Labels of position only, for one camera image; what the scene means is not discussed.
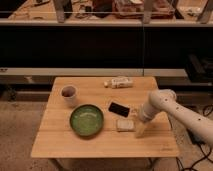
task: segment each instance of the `floor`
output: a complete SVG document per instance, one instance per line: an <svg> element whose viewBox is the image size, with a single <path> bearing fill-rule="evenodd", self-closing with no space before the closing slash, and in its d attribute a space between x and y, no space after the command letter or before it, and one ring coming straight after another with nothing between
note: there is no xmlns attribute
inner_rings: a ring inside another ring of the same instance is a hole
<svg viewBox="0 0 213 171"><path fill-rule="evenodd" d="M49 92L21 92L15 100L2 92L0 99L0 171L55 171L55 167L47 159L30 157L33 141L48 99ZM196 145L192 145L183 125L171 118L171 125L180 149L179 159L184 167L202 157ZM61 159L65 168L73 171L139 171L146 166L148 159ZM204 160L197 164L199 171L212 171L213 164ZM175 158L163 158L155 171L178 171Z"/></svg>

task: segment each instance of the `green plate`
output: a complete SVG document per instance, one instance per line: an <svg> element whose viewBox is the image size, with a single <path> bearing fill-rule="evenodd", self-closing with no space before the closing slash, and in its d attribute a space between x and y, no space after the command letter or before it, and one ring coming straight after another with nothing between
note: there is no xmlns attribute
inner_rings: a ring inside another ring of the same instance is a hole
<svg viewBox="0 0 213 171"><path fill-rule="evenodd" d="M70 117L70 126L80 136L91 136L103 126L104 115L94 105L82 105L76 108Z"/></svg>

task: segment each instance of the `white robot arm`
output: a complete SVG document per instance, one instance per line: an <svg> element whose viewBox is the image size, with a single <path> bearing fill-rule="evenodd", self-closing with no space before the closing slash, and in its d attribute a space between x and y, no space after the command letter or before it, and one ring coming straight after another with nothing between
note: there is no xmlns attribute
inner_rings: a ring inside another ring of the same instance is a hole
<svg viewBox="0 0 213 171"><path fill-rule="evenodd" d="M150 92L148 101L139 110L139 118L144 123L149 122L161 111L174 116L209 146L213 147L213 121L178 104L174 91L155 90Z"/></svg>

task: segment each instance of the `wooden table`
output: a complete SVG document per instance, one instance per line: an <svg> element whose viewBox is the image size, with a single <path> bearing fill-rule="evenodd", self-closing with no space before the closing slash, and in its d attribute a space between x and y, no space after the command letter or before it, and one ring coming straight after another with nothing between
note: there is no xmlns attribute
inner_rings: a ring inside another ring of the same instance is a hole
<svg viewBox="0 0 213 171"><path fill-rule="evenodd" d="M133 88L104 87L110 77L58 77L50 94L37 133L31 156L34 158L129 158L176 157L179 150L166 113L150 122L143 138L134 132L117 132L116 120L123 118L108 111L113 101L129 107L128 118L147 100L148 93L157 88L153 77L132 77ZM60 91L65 85L77 87L79 105L93 104L104 113L104 126L92 139L77 136L69 125L73 109L67 107Z"/></svg>

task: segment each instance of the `smartphone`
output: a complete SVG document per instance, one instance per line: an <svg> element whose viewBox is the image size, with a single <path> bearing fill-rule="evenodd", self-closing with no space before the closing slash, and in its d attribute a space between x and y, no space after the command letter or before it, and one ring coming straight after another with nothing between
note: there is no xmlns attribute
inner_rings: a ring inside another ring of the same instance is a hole
<svg viewBox="0 0 213 171"><path fill-rule="evenodd" d="M127 117L129 115L129 108L122 106L120 104L112 102L108 109L110 112L116 113L118 115Z"/></svg>

